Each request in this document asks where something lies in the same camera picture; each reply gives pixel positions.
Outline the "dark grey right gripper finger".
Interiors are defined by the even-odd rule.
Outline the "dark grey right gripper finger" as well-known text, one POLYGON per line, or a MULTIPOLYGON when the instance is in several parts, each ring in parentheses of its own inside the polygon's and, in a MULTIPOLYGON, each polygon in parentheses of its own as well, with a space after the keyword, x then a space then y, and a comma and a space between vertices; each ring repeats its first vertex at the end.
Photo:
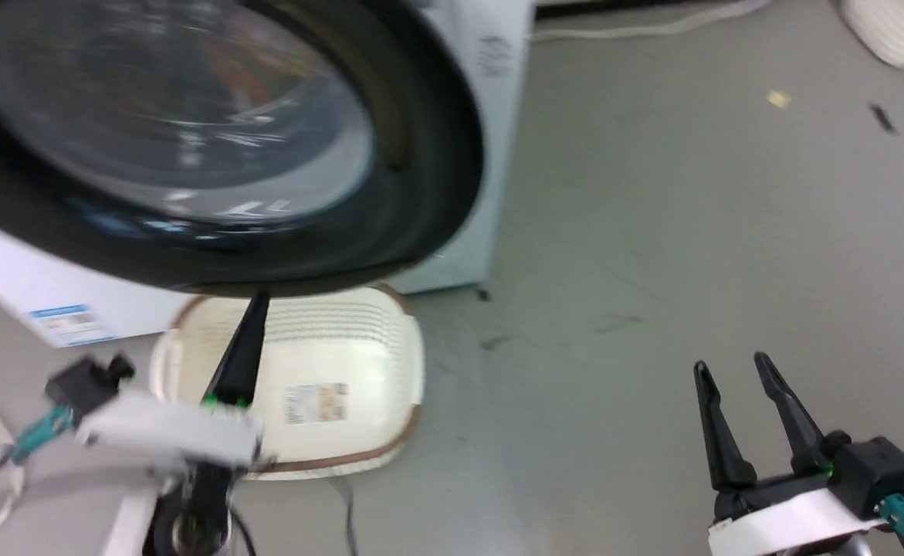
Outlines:
POLYGON ((743 458, 736 444, 726 416, 721 411, 719 387, 716 386, 712 373, 704 361, 695 363, 694 378, 699 399, 703 442, 708 458, 710 485, 717 493, 754 486, 757 482, 756 470, 743 458))
POLYGON ((791 448, 791 469, 797 475, 830 473, 831 460, 823 451, 824 436, 788 386, 770 356, 758 351, 753 356, 763 393, 774 403, 791 448))

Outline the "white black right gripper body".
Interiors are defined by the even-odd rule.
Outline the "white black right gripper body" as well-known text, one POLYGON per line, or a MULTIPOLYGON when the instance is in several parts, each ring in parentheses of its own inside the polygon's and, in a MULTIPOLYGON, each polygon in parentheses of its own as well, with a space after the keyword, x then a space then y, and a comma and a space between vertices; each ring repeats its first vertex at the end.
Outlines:
POLYGON ((828 489, 833 466, 759 481, 748 462, 709 465, 714 521, 710 556, 820 556, 869 553, 865 535, 889 529, 885 520, 862 520, 828 489))

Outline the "cream plastic laundry basket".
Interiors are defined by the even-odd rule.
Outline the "cream plastic laundry basket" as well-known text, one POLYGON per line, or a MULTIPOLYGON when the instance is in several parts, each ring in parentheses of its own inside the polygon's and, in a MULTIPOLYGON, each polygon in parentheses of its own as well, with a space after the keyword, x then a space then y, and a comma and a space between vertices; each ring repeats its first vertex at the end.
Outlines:
POLYGON ((391 463, 424 390, 422 331, 392 289, 272 299, 249 407, 269 465, 250 479, 342 477, 391 463))

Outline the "white woven round basket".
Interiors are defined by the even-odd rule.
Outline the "white woven round basket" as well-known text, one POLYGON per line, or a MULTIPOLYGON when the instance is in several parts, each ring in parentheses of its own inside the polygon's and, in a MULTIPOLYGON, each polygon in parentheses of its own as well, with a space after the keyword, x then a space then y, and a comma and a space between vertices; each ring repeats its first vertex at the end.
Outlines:
POLYGON ((836 0, 846 26, 869 52, 904 70, 904 0, 836 0))

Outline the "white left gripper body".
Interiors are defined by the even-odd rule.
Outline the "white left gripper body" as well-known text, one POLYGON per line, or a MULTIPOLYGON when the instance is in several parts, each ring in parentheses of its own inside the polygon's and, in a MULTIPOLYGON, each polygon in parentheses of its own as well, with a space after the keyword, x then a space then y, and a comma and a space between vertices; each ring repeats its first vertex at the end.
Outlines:
POLYGON ((166 402, 126 388, 81 418, 77 439, 245 469, 259 458, 263 427, 239 409, 166 402))

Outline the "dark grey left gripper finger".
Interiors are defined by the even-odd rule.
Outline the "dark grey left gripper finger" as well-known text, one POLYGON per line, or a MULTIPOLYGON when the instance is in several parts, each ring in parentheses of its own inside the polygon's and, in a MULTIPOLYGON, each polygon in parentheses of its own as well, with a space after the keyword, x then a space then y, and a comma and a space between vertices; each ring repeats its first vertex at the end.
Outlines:
POLYGON ((202 404, 250 408, 254 400, 266 336, 269 292, 252 296, 239 326, 227 344, 202 404))

